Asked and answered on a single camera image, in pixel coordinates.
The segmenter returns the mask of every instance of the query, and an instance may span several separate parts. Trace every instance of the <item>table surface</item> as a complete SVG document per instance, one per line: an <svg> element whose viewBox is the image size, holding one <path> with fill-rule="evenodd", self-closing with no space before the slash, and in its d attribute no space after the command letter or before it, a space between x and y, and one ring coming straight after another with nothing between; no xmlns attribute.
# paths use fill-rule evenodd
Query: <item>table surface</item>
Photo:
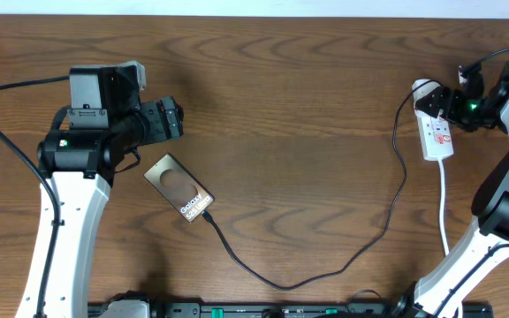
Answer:
<svg viewBox="0 0 509 318"><path fill-rule="evenodd" d="M378 235L402 168L394 115L419 78L456 87L457 67L509 47L509 21L0 16L0 84L66 75L76 64L137 60L143 101L173 95L185 135L143 147L116 176L95 242L90 300L141 290L205 302L347 301L398 297L443 258L437 164L425 162L409 103L398 143L408 180L390 230L344 274L277 291L227 255L209 224L179 216L143 174L174 154L217 198L211 214L236 253L294 284L341 268ZM484 66L493 85L508 56ZM67 83L0 93L0 128L33 160ZM501 132L452 130L445 160L454 245L478 186L508 149ZM37 180L0 142L0 316L13 316L39 219ZM468 297L509 317L509 261Z"/></svg>

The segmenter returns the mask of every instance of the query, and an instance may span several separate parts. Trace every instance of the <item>white wall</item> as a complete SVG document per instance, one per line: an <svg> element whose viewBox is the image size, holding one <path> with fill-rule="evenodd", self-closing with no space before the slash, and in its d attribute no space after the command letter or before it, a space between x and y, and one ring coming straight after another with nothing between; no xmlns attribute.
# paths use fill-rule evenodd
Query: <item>white wall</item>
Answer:
<svg viewBox="0 0 509 318"><path fill-rule="evenodd" d="M509 0L0 0L0 13L509 19Z"/></svg>

